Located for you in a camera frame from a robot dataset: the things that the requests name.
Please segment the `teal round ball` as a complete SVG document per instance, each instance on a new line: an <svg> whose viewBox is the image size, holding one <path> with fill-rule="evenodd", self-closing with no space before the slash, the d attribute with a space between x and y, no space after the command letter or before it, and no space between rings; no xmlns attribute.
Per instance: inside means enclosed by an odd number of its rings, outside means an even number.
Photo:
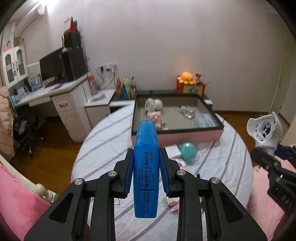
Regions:
<svg viewBox="0 0 296 241"><path fill-rule="evenodd" d="M197 149L195 148L195 145L192 143L184 143L180 145L180 153L182 159L187 164L192 164L194 163L195 158L197 156Z"/></svg>

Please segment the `white fan-shaped plastic device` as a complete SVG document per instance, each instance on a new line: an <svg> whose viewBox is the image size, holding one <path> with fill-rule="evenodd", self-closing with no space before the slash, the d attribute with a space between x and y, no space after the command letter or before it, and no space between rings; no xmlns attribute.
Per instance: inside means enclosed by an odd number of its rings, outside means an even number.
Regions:
<svg viewBox="0 0 296 241"><path fill-rule="evenodd" d="M250 118L246 130L248 135L254 139L256 148L261 148L274 157L274 152L283 134L281 122L274 111L259 118Z"/></svg>

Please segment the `blue highlighter marker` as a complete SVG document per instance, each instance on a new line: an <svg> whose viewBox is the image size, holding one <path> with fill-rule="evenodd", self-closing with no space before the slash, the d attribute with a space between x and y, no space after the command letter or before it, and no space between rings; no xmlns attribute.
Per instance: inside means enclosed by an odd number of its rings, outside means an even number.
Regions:
<svg viewBox="0 0 296 241"><path fill-rule="evenodd" d="M133 199L137 218L155 218L159 198L159 142L154 123L141 121L133 148Z"/></svg>

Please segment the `small pink brick figure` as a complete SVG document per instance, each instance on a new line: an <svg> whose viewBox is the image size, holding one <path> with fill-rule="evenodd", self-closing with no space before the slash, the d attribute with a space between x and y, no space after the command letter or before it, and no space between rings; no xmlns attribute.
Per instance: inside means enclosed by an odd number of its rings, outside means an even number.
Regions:
<svg viewBox="0 0 296 241"><path fill-rule="evenodd" d="M170 208L171 212L178 212L179 211L179 204L180 204L180 198L168 198L166 197L166 203L168 207Z"/></svg>

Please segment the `cat-ear girl doll figurine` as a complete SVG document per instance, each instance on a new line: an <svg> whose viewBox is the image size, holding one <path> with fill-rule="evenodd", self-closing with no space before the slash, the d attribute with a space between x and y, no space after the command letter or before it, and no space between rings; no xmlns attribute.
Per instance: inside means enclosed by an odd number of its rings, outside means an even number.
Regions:
<svg viewBox="0 0 296 241"><path fill-rule="evenodd" d="M162 112L160 110L147 112L147 117L154 123L156 130L166 131L169 129L163 121Z"/></svg>

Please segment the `clear plastic bag with metal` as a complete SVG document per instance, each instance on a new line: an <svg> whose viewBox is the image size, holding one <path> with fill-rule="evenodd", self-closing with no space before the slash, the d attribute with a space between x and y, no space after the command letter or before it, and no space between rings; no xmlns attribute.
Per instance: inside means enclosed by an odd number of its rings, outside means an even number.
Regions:
<svg viewBox="0 0 296 241"><path fill-rule="evenodd" d="M195 117L195 111L190 109L188 106L182 105L180 107L180 112L185 118L189 120L192 120Z"/></svg>

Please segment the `clear dental flosser box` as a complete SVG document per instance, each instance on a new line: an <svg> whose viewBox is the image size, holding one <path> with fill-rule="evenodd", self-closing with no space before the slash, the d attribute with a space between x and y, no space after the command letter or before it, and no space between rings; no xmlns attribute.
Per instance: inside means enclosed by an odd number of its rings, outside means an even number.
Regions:
<svg viewBox="0 0 296 241"><path fill-rule="evenodd" d="M195 115L195 125L198 128L212 128L218 126L215 119L209 113L197 113Z"/></svg>

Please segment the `white dog figurine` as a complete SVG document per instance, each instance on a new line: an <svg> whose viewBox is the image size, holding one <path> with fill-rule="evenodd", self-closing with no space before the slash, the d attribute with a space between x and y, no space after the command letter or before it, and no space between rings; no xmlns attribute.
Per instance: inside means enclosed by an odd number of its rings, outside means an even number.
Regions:
<svg viewBox="0 0 296 241"><path fill-rule="evenodd" d="M160 99L149 98L145 101L144 109L147 112L160 111L163 108L163 102Z"/></svg>

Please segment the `pink pastel brick donut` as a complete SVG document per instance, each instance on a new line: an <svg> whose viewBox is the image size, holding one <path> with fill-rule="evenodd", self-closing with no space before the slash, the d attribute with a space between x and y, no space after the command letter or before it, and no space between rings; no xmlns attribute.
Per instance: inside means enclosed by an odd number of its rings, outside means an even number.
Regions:
<svg viewBox="0 0 296 241"><path fill-rule="evenodd" d="M180 169L182 169L182 170L187 169L186 163L183 159L174 159L174 160L178 163L178 166Z"/></svg>

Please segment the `white power adapter plug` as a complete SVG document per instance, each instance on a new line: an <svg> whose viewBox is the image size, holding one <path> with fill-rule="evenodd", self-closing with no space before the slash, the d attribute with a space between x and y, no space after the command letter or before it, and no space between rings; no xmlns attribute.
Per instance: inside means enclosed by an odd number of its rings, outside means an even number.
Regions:
<svg viewBox="0 0 296 241"><path fill-rule="evenodd" d="M166 149L168 158L170 159L180 159L182 157L180 149L177 145L167 146L165 147L165 149Z"/></svg>

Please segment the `orange octopus plush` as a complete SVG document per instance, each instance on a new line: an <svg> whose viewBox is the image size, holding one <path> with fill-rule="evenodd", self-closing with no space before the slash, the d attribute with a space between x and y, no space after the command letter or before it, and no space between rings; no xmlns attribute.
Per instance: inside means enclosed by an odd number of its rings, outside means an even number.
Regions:
<svg viewBox="0 0 296 241"><path fill-rule="evenodd" d="M177 81L178 81L178 83L185 84L185 85L187 85L187 84L194 85L195 84L194 77L189 72L183 72L181 74L181 76L178 76Z"/></svg>

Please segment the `pink bed cushion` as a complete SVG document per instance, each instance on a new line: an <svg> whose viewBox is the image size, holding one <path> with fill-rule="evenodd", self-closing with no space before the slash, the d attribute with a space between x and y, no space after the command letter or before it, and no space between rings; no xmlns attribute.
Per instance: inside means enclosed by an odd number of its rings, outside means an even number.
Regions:
<svg viewBox="0 0 296 241"><path fill-rule="evenodd" d="M24 240L27 232L50 207L28 190L6 167L1 165L1 215L12 232Z"/></svg>

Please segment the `black computer monitor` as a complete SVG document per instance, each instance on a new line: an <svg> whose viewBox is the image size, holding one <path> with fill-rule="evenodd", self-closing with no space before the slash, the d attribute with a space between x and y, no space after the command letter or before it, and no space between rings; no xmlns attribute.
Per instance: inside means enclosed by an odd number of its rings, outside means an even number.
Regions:
<svg viewBox="0 0 296 241"><path fill-rule="evenodd" d="M57 79L62 79L63 69L62 69L62 59L60 55L62 54L62 48L44 56L40 59L40 70L42 80L47 80L52 77Z"/></svg>

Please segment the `black speaker box on tower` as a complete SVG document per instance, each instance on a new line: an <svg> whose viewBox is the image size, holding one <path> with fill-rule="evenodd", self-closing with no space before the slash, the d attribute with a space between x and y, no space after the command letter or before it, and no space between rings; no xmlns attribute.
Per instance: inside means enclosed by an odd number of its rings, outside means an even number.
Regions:
<svg viewBox="0 0 296 241"><path fill-rule="evenodd" d="M81 47L81 35L78 31L66 33L63 37L65 48Z"/></svg>

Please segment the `white air conditioner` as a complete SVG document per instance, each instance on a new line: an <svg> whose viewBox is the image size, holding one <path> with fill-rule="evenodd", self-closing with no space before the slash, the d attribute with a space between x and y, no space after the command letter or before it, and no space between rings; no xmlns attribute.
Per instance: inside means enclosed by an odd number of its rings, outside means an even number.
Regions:
<svg viewBox="0 0 296 241"><path fill-rule="evenodd" d="M45 4L37 4L34 6L16 25L15 37L20 37L28 27L45 15L45 11Z"/></svg>

